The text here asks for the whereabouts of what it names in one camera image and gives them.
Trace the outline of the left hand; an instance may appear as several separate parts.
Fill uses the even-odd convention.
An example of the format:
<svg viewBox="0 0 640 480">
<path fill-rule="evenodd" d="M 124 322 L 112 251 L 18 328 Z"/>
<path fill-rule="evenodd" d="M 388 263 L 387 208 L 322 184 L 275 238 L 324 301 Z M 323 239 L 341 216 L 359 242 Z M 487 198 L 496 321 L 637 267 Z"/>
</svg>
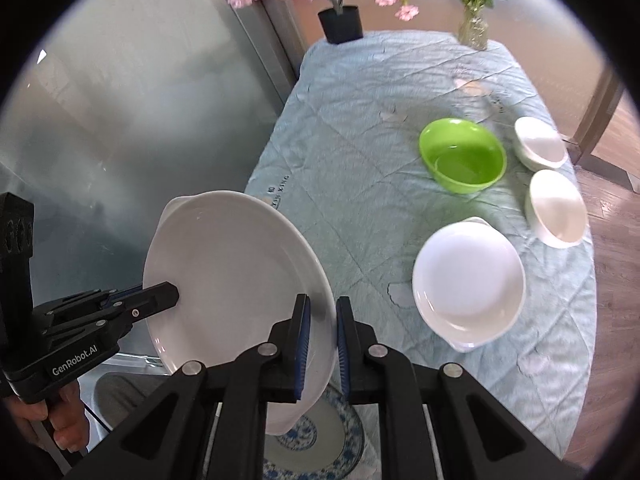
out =
<svg viewBox="0 0 640 480">
<path fill-rule="evenodd" d="M 26 404 L 17 396 L 2 400 L 21 435 L 29 442 L 40 445 L 33 422 L 50 422 L 53 440 L 60 450 L 79 452 L 89 443 L 90 426 L 81 402 L 79 382 L 74 380 L 60 389 L 60 400 L 53 408 L 44 402 Z"/>
</svg>

